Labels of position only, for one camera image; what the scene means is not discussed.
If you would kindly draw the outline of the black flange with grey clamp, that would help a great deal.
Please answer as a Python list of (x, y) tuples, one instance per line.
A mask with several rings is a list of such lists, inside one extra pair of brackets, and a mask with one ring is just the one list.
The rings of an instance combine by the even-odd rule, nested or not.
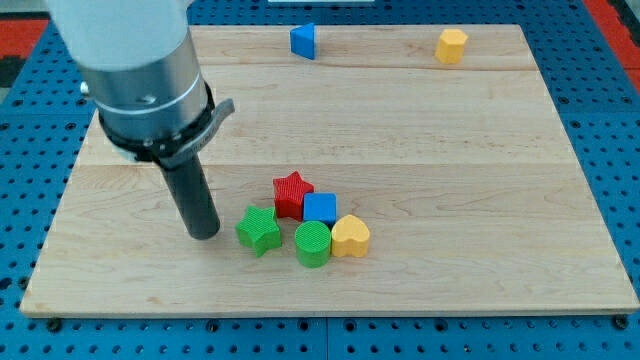
[(235, 112), (232, 99), (214, 103), (211, 88), (205, 85), (207, 105), (188, 125), (161, 137), (126, 137), (107, 124), (99, 114), (99, 124), (107, 139), (131, 161), (154, 162), (175, 168), (194, 157), (215, 136), (222, 122)]

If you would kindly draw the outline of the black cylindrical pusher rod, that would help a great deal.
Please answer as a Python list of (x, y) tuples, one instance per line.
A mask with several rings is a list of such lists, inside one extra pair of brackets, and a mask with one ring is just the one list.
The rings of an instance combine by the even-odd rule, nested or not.
[(220, 219), (198, 156), (161, 171), (188, 234), (197, 240), (215, 236)]

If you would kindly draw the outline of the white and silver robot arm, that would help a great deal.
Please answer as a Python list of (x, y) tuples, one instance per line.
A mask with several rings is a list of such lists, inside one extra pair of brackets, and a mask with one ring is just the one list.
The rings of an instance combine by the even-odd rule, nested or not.
[(47, 0), (107, 139), (162, 172), (187, 232), (215, 236), (220, 219), (198, 157), (232, 100), (204, 79), (185, 0)]

